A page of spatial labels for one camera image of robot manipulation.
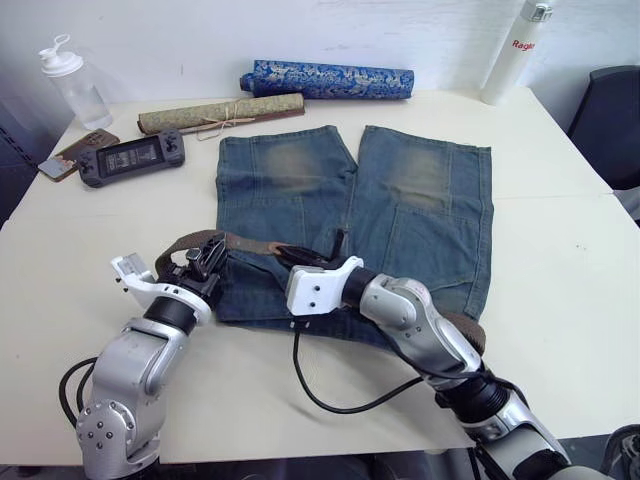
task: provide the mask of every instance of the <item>clear plastic bottle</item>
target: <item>clear plastic bottle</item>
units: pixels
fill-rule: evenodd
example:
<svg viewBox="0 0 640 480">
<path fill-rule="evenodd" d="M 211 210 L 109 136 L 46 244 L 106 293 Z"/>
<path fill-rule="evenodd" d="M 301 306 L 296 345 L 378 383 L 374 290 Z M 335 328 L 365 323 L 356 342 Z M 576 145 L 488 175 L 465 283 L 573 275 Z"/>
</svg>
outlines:
<svg viewBox="0 0 640 480">
<path fill-rule="evenodd" d="M 53 47 L 39 52 L 42 72 L 54 83 L 64 99 L 88 130 L 104 128 L 113 121 L 100 93 L 91 79 L 82 57 L 72 52 L 60 52 L 60 45 L 71 39 L 68 34 L 58 35 Z"/>
</svg>

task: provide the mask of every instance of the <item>jeans seam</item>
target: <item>jeans seam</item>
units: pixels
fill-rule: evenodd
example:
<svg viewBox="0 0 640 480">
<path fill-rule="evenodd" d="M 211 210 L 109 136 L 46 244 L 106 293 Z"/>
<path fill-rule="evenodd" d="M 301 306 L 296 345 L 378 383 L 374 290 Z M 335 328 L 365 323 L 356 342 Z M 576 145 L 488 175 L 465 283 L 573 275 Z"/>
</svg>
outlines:
<svg viewBox="0 0 640 480">
<path fill-rule="evenodd" d="M 398 137 L 403 137 L 405 140 L 411 140 L 415 143 L 419 143 L 419 144 L 426 144 L 426 145 L 439 145 L 439 146 L 448 146 L 448 145 L 452 145 L 455 146 L 456 148 L 460 149 L 460 150 L 465 150 L 465 151 L 469 151 L 469 152 L 477 152 L 479 148 L 486 148 L 486 147 L 477 147 L 474 145 L 464 145 L 461 143 L 454 143 L 454 142 L 449 142 L 447 140 L 436 140 L 433 138 L 423 138 L 423 137 L 418 137 L 417 135 L 411 135 L 409 133 L 404 133 L 404 132 L 399 132 L 398 130 L 394 130 L 392 128 L 386 128 L 386 127 L 377 127 L 377 126 L 371 126 L 372 128 L 376 128 L 376 129 L 380 129 L 380 130 L 386 130 L 389 133 L 398 136 Z"/>
<path fill-rule="evenodd" d="M 447 145 L 447 215 L 453 213 L 453 198 L 451 196 L 451 175 L 453 172 L 453 147 Z"/>
<path fill-rule="evenodd" d="M 296 137 L 304 138 L 326 133 L 327 130 L 333 130 L 336 127 L 334 125 L 324 125 L 318 128 L 311 128 L 308 130 L 302 130 L 299 132 L 280 133 L 276 135 L 258 135 L 254 137 L 227 137 L 225 141 L 230 143 L 242 143 L 246 140 L 251 140 L 252 143 L 272 143 L 280 140 L 293 139 Z"/>
<path fill-rule="evenodd" d="M 251 156 L 251 179 L 253 181 L 253 188 L 251 189 L 251 197 L 253 200 L 257 200 L 258 198 L 262 198 L 262 182 L 258 177 L 258 168 L 256 158 L 257 153 L 255 149 L 255 142 L 253 139 L 249 142 L 249 155 Z"/>
<path fill-rule="evenodd" d="M 300 198 L 300 222 L 302 223 L 302 228 L 300 229 L 300 233 L 302 234 L 302 244 L 308 247 L 311 247 L 311 244 L 308 243 L 308 239 L 307 239 L 307 222 L 304 218 L 304 198 L 299 197 Z"/>
<path fill-rule="evenodd" d="M 353 155 L 351 155 L 351 152 L 349 152 L 349 150 L 347 150 L 346 145 L 344 144 L 344 141 L 342 140 L 342 137 L 340 136 L 340 133 L 338 133 L 338 131 L 336 130 L 334 135 L 334 139 L 336 140 L 336 143 L 340 146 L 340 148 L 342 149 L 343 153 L 345 154 L 345 156 L 351 160 L 351 163 L 356 167 L 355 171 L 353 172 L 352 178 L 351 178 L 351 188 L 350 188 L 350 192 L 349 195 L 347 196 L 347 205 L 346 205 L 346 210 L 344 211 L 344 217 L 342 218 L 342 221 L 340 223 L 342 223 L 344 231 L 345 231 L 345 238 L 343 240 L 343 245 L 342 245 L 342 249 L 344 251 L 345 254 L 350 254 L 352 251 L 352 238 L 351 238 L 351 213 L 353 211 L 353 202 L 354 202 L 354 198 L 355 198 L 355 194 L 356 194 L 356 185 L 358 182 L 358 172 L 360 171 L 359 168 L 359 163 L 356 163 L 355 159 L 353 158 Z M 363 134 L 363 137 L 361 139 L 361 141 L 365 138 L 366 135 L 366 130 L 365 133 Z M 360 160 L 360 152 L 358 152 L 358 161 Z"/>
<path fill-rule="evenodd" d="M 392 245 L 394 243 L 394 238 L 396 235 L 396 227 L 398 226 L 398 207 L 399 205 L 396 205 L 395 208 L 393 209 L 393 223 L 391 224 L 391 231 L 389 232 L 389 238 L 387 239 L 387 245 L 384 248 L 384 255 L 382 256 L 382 263 L 380 264 L 382 266 L 382 271 L 383 272 L 387 272 L 388 268 L 387 268 L 387 262 L 389 260 L 389 251 L 392 248 Z"/>
<path fill-rule="evenodd" d="M 447 212 L 441 212 L 441 211 L 438 211 L 438 210 L 420 208 L 420 207 L 416 207 L 414 205 L 408 205 L 406 203 L 398 203 L 396 205 L 396 209 L 400 210 L 400 211 L 405 211 L 407 213 L 417 213 L 417 214 L 425 216 L 425 217 L 434 216 L 434 217 L 446 218 L 446 219 L 451 220 L 452 222 L 457 222 L 457 223 L 465 223 L 465 224 L 471 224 L 471 225 L 479 224 L 479 221 L 476 222 L 475 220 L 472 220 L 472 219 L 470 219 L 468 217 L 463 217 L 461 215 L 449 214 Z"/>
<path fill-rule="evenodd" d="M 224 164 L 226 163 L 226 158 L 227 158 L 227 145 L 224 141 L 220 142 L 220 152 L 219 152 L 219 160 L 218 160 L 218 166 L 217 169 L 220 168 L 220 163 L 222 163 L 222 167 L 224 168 Z M 218 201 L 218 215 L 217 215 L 217 222 L 216 222 L 216 226 L 219 228 L 221 225 L 224 224 L 224 219 L 225 219 L 225 208 L 226 204 L 227 204 L 227 191 L 226 191 L 226 185 L 225 185 L 225 181 L 224 181 L 224 175 L 216 175 L 216 188 L 218 189 L 218 199 L 222 199 L 222 202 Z"/>
<path fill-rule="evenodd" d="M 486 234 L 486 216 L 487 216 L 487 205 L 485 201 L 485 174 L 486 174 L 486 161 L 485 161 L 486 152 L 480 151 L 478 152 L 478 167 L 479 173 L 478 175 L 478 190 L 480 192 L 480 222 L 478 224 L 478 247 L 476 250 L 476 256 L 478 261 L 476 263 L 476 271 L 473 278 L 473 282 L 471 284 L 471 291 L 469 292 L 469 297 L 467 298 L 467 304 L 465 305 L 465 313 L 470 315 L 476 321 L 478 320 L 476 316 L 476 297 L 478 296 L 480 287 L 478 285 L 479 277 L 481 272 L 483 271 L 485 266 L 486 259 L 483 256 L 483 253 L 487 250 L 487 242 L 485 239 Z"/>
</svg>

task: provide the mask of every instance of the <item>rolled mat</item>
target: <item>rolled mat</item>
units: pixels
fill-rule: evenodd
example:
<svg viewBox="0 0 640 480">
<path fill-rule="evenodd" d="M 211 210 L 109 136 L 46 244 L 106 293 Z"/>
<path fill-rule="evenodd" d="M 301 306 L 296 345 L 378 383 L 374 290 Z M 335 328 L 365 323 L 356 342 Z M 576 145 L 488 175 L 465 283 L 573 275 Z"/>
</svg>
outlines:
<svg viewBox="0 0 640 480">
<path fill-rule="evenodd" d="M 176 108 L 138 115 L 138 127 L 151 135 L 168 128 L 191 133 L 212 128 L 302 115 L 304 99 L 299 93 L 266 98 L 242 98 L 232 102 Z"/>
<path fill-rule="evenodd" d="M 240 88 L 256 97 L 300 92 L 304 98 L 402 99 L 411 97 L 413 71 L 255 60 Z"/>
</svg>

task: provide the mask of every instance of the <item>black cable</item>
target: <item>black cable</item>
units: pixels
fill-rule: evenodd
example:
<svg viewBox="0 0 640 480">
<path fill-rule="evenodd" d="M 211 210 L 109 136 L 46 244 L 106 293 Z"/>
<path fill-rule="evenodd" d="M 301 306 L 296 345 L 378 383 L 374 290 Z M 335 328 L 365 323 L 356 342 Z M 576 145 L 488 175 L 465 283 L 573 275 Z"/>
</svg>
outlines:
<svg viewBox="0 0 640 480">
<path fill-rule="evenodd" d="M 76 427 L 77 419 L 73 413 L 73 410 L 71 410 L 69 399 L 67 398 L 67 383 L 69 382 L 71 375 L 73 375 L 85 365 L 95 363 L 96 360 L 98 360 L 98 357 L 87 358 L 86 360 L 76 363 L 73 367 L 67 370 L 60 379 L 60 384 L 58 385 L 58 400 L 60 400 L 60 407 L 62 408 L 62 411 L 66 415 L 69 423 L 71 423 L 73 428 Z"/>
<path fill-rule="evenodd" d="M 92 363 L 91 366 L 87 369 L 87 371 L 84 372 L 82 379 L 80 379 L 80 383 L 78 383 L 78 388 L 76 389 L 76 406 L 78 407 L 78 414 L 84 408 L 84 398 L 83 398 L 84 387 L 87 384 L 89 377 L 93 373 L 93 369 L 95 368 L 95 366 L 96 364 Z"/>
<path fill-rule="evenodd" d="M 613 468 L 613 460 L 616 456 L 616 452 L 620 450 L 622 440 L 627 438 L 629 435 L 638 434 L 640 434 L 640 424 L 632 424 L 620 427 L 609 435 L 604 447 L 604 456 L 602 458 L 602 464 L 600 465 L 600 473 L 609 475 L 609 472 L 611 472 L 611 469 Z"/>
<path fill-rule="evenodd" d="M 305 380 L 304 374 L 302 373 L 302 369 L 300 368 L 300 362 L 298 361 L 298 350 L 299 350 L 299 347 L 300 347 L 300 334 L 301 334 L 300 330 L 296 329 L 296 332 L 295 332 L 294 337 L 293 337 L 293 366 L 296 369 L 296 375 L 298 376 L 298 380 L 300 381 L 300 385 L 302 386 L 302 389 L 307 394 L 309 399 L 311 399 L 311 401 L 313 403 L 315 403 L 317 406 L 319 406 L 320 408 L 322 408 L 324 410 L 327 410 L 329 412 L 338 413 L 338 414 L 342 414 L 342 415 L 349 415 L 349 414 L 353 414 L 353 413 L 365 412 L 367 410 L 371 410 L 372 408 L 377 407 L 378 405 L 383 404 L 387 400 L 391 400 L 396 395 L 404 392 L 408 388 L 411 388 L 414 385 L 416 385 L 416 384 L 418 384 L 418 383 L 423 381 L 422 377 L 416 377 L 413 380 L 409 380 L 408 382 L 403 383 L 399 387 L 394 388 L 393 390 L 391 390 L 390 392 L 382 395 L 381 397 L 377 398 L 376 400 L 374 400 L 372 402 L 369 402 L 369 403 L 367 403 L 365 405 L 361 405 L 359 407 L 353 407 L 353 408 L 332 407 L 331 405 L 328 405 L 328 404 L 324 403 L 322 400 L 320 400 L 318 397 L 316 397 L 313 394 L 313 392 L 311 391 L 311 389 L 309 388 L 309 385 L 307 385 L 307 381 Z"/>
<path fill-rule="evenodd" d="M 478 459 L 476 458 L 476 452 L 473 448 L 467 448 L 467 455 L 469 455 L 469 463 L 471 463 L 471 470 L 473 470 L 473 478 L 475 480 L 482 480 L 480 476 L 480 469 L 478 468 Z"/>
</svg>

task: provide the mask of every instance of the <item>blue patterned fabric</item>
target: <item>blue patterned fabric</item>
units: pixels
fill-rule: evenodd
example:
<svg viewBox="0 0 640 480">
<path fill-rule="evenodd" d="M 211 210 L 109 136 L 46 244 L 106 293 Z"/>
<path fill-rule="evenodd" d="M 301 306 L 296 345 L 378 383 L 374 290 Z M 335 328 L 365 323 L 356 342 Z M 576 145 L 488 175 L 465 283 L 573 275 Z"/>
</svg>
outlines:
<svg viewBox="0 0 640 480">
<path fill-rule="evenodd" d="M 411 97 L 413 70 L 256 60 L 240 88 L 256 97 L 300 92 L 305 98 Z"/>
</svg>

